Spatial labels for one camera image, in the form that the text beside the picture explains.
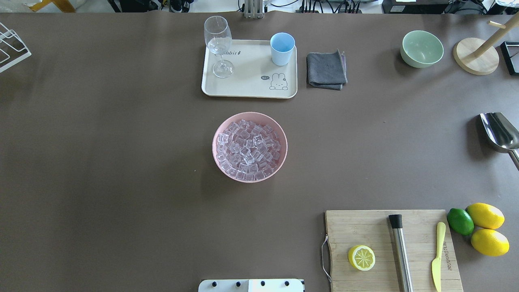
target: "light blue cup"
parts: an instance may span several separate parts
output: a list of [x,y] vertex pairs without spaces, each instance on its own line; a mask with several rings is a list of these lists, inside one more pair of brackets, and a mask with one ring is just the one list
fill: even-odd
[[270,51],[272,62],[278,66],[285,66],[290,61],[294,51],[295,40],[286,32],[278,32],[270,38]]
[[409,66],[425,68],[435,64],[443,57],[443,45],[430,32],[411,31],[402,40],[400,55]]

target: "wooden cutting board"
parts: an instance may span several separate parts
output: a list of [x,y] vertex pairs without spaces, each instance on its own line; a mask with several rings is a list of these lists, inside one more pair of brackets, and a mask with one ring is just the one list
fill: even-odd
[[[400,292],[398,258],[388,215],[402,214],[402,226],[414,291],[435,292],[431,262],[436,257],[436,225],[447,225],[442,254],[442,292],[463,292],[445,210],[328,210],[332,292]],[[366,272],[348,261],[348,250],[367,245],[375,266]]]

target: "butter knife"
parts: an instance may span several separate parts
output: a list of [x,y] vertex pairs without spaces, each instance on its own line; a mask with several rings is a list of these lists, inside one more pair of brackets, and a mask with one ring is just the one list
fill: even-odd
[[438,222],[436,226],[436,258],[432,260],[432,280],[436,291],[442,292],[442,248],[445,240],[445,223]]

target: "ceramic bowl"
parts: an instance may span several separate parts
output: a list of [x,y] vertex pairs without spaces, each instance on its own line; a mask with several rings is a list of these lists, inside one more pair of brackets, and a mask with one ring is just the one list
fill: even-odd
[[425,68],[442,59],[443,45],[430,32],[411,31],[402,40],[400,55],[409,66]]
[[[260,180],[252,180],[252,181],[246,181],[246,180],[240,180],[240,179],[237,179],[236,177],[232,177],[231,175],[229,175],[228,173],[226,173],[221,167],[220,167],[220,162],[218,161],[218,159],[216,158],[216,156],[218,155],[218,151],[216,149],[218,143],[217,143],[217,139],[218,139],[218,134],[220,133],[223,133],[224,130],[226,130],[229,125],[232,123],[232,122],[235,122],[235,123],[239,123],[240,120],[245,120],[245,121],[253,121],[255,122],[256,124],[259,124],[259,125],[269,125],[274,131],[276,131],[276,133],[278,134],[278,141],[279,143],[281,144],[281,150],[279,151],[279,160],[278,160],[278,163],[277,163],[277,167],[276,169],[274,169],[274,172],[272,174],[270,174],[269,176],[266,176],[265,178],[263,179],[260,179]],[[246,183],[253,183],[253,182],[260,182],[260,181],[264,181],[270,177],[272,177],[273,175],[275,175],[279,169],[281,169],[281,166],[283,166],[283,163],[286,159],[286,153],[287,153],[287,150],[288,150],[288,143],[286,141],[286,135],[285,135],[285,132],[283,131],[283,129],[281,128],[281,126],[271,117],[265,115],[265,114],[262,114],[262,113],[256,113],[256,112],[244,112],[244,113],[239,113],[239,114],[235,114],[234,116],[226,119],[221,125],[220,127],[218,127],[218,129],[216,130],[216,133],[214,134],[214,137],[213,137],[213,146],[212,146],[212,149],[213,149],[213,158],[214,158],[214,161],[216,162],[216,165],[218,166],[218,168],[228,177],[234,179],[234,180],[237,180],[237,181],[240,181],[240,182],[246,182]]]

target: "gray cloth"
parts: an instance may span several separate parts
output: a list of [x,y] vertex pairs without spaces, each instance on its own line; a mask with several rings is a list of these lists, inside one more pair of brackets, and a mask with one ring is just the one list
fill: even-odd
[[346,79],[346,58],[334,53],[311,52],[306,56],[308,82],[317,88],[341,90]]

